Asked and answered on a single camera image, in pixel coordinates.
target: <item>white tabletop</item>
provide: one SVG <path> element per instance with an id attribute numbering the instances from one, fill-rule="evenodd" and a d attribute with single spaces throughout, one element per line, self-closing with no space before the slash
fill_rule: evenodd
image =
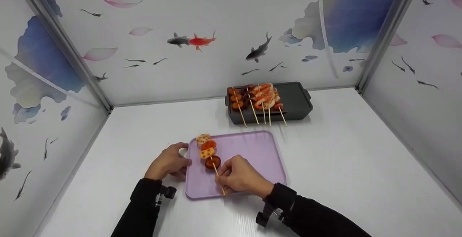
<path id="1" fill-rule="evenodd" d="M 342 213 L 375 237 L 455 237 L 462 214 L 354 89 L 312 91 L 302 121 L 235 126 L 223 99 L 116 108 L 45 227 L 43 237 L 110 236 L 132 190 L 167 145 L 212 135 L 273 133 L 299 194 Z M 162 204 L 155 236 L 294 236 L 255 223 L 254 196 L 191 201 L 184 184 Z"/>

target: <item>black sleeve cuff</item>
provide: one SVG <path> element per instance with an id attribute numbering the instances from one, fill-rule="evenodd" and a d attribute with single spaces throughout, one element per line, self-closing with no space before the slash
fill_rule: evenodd
<path id="1" fill-rule="evenodd" d="M 271 194 L 264 201 L 274 207 L 274 209 L 281 209 L 284 214 L 287 214 L 290 212 L 296 197 L 296 191 L 281 183 L 276 183 Z"/>
<path id="2" fill-rule="evenodd" d="M 130 200 L 138 203 L 155 203 L 161 187 L 162 180 L 142 178 L 135 186 Z"/>

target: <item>metal corner frame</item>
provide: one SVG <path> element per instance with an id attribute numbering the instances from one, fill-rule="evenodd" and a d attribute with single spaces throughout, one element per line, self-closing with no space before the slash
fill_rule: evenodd
<path id="1" fill-rule="evenodd" d="M 412 0 L 393 0 L 355 89 L 364 94 Z"/>
<path id="2" fill-rule="evenodd" d="M 46 0 L 25 1 L 29 5 L 30 9 L 40 19 L 43 26 L 58 45 L 59 49 L 63 52 L 64 56 L 67 58 L 76 73 L 84 81 L 93 97 L 97 100 L 99 105 L 103 107 L 106 114 L 109 115 L 111 110 L 114 108 L 114 105 L 101 89 L 96 78 L 91 73 L 79 52 L 76 50 L 70 38 L 67 36 L 53 9 L 48 5 Z"/>

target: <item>wooden skewer stick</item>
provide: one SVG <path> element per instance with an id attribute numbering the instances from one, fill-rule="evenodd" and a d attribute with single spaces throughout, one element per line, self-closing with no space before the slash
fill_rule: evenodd
<path id="1" fill-rule="evenodd" d="M 236 92 L 234 90 L 232 92 L 234 93 L 234 96 L 236 97 L 236 100 L 237 100 Z M 241 113 L 242 121 L 244 122 L 244 125 L 247 128 L 247 123 L 245 123 L 244 115 L 242 114 L 241 107 L 239 106 L 239 104 L 237 104 L 237 107 L 239 108 L 239 112 Z"/>
<path id="2" fill-rule="evenodd" d="M 286 122 L 286 119 L 284 118 L 284 115 L 282 114 L 281 107 L 278 107 L 278 108 L 279 108 L 279 112 L 281 113 L 282 120 L 284 120 L 284 123 L 286 124 L 286 127 L 287 127 L 287 122 Z"/>
<path id="3" fill-rule="evenodd" d="M 265 116 L 265 109 L 263 108 L 263 120 L 265 121 L 265 124 L 266 124 L 266 116 Z"/>
<path id="4" fill-rule="evenodd" d="M 212 162 L 212 165 L 213 165 L 213 168 L 215 169 L 215 173 L 217 174 L 217 176 L 219 177 L 218 175 L 218 170 L 217 168 L 215 167 L 215 163 Z M 225 190 L 223 189 L 223 187 L 221 187 L 221 191 L 223 192 L 223 195 L 225 196 L 226 193 L 225 193 Z"/>
<path id="5" fill-rule="evenodd" d="M 252 111 L 254 112 L 254 116 L 255 116 L 255 120 L 257 121 L 257 124 L 260 124 L 258 122 L 258 118 L 257 118 L 257 114 L 255 113 L 255 109 L 254 109 L 254 104 L 252 104 L 252 97 L 250 97 L 250 94 L 249 95 L 249 98 L 250 98 L 250 106 L 252 106 Z"/>

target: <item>hand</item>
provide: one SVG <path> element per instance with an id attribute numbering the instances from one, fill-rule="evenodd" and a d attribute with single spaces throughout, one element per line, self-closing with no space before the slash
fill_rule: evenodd
<path id="1" fill-rule="evenodd" d="M 180 148 L 188 148 L 188 144 L 178 142 L 170 145 L 151 163 L 146 171 L 145 178 L 163 180 L 168 174 L 186 179 L 186 167 L 191 165 L 189 158 L 184 158 L 178 153 Z"/>
<path id="2" fill-rule="evenodd" d="M 274 188 L 274 184 L 260 175 L 241 155 L 228 159 L 218 170 L 218 175 L 215 182 L 224 188 L 225 194 L 246 191 L 264 199 Z"/>

